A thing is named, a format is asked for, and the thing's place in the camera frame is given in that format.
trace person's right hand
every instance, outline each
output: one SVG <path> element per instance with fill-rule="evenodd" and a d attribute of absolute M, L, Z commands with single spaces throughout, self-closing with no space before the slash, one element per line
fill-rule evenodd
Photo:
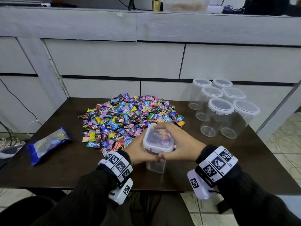
<path fill-rule="evenodd" d="M 159 154 L 160 158 L 164 160 L 196 161 L 206 147 L 205 144 L 196 140 L 173 123 L 158 122 L 154 129 L 166 129 L 176 143 L 176 149 L 173 152 Z"/>

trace candy wrapper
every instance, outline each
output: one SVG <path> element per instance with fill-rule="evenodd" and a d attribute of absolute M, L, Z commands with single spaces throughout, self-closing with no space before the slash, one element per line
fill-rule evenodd
<path fill-rule="evenodd" d="M 90 149 L 99 148 L 104 155 L 127 147 L 151 123 L 185 124 L 184 117 L 169 101 L 150 95 L 131 97 L 127 93 L 89 108 L 79 118 L 83 119 L 82 142 L 88 142 Z M 169 141 L 169 136 L 160 131 L 152 138 L 159 138 L 163 144 Z"/>
<path fill-rule="evenodd" d="M 67 140 L 71 140 L 63 128 L 58 129 L 49 136 L 28 145 L 31 155 L 31 165 L 37 164 L 48 152 L 54 150 Z"/>

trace plastic bag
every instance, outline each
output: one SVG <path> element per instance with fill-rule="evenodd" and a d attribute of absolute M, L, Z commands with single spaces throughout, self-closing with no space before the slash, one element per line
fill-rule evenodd
<path fill-rule="evenodd" d="M 31 155 L 31 165 L 37 164 L 44 155 L 67 140 L 71 139 L 66 131 L 63 128 L 60 128 L 49 136 L 28 145 L 28 150 Z"/>

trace table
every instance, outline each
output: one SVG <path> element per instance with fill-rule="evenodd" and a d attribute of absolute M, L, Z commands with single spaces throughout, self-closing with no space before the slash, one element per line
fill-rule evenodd
<path fill-rule="evenodd" d="M 73 139 L 49 153 L 35 166 L 30 165 L 30 157 L 25 148 L 0 170 L 0 187 L 26 188 L 59 188 L 73 189 L 80 176 L 96 169 L 102 153 L 87 148 L 82 143 L 82 119 L 77 118 L 88 108 L 108 99 L 68 98 L 62 106 L 45 122 L 30 139 L 30 143 L 40 140 L 64 127 Z M 249 173 L 265 190 L 273 194 L 301 195 L 301 188 L 282 167 L 256 133 L 247 126 L 236 139 L 230 140 L 222 135 L 209 138 L 201 134 L 201 122 L 188 108 L 188 102 L 171 101 L 177 112 L 184 116 L 186 124 L 183 130 L 205 144 L 223 145 L 238 159 L 242 169 Z M 196 167 L 194 162 L 170 161 L 164 175 L 147 171 L 145 164 L 134 166 L 132 190 L 152 191 L 192 191 L 187 179 L 187 172 Z"/>

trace gold bottle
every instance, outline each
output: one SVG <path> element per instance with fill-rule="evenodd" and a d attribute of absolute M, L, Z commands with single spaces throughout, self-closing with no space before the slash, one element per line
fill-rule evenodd
<path fill-rule="evenodd" d="M 153 0 L 153 12 L 160 12 L 161 0 Z"/>

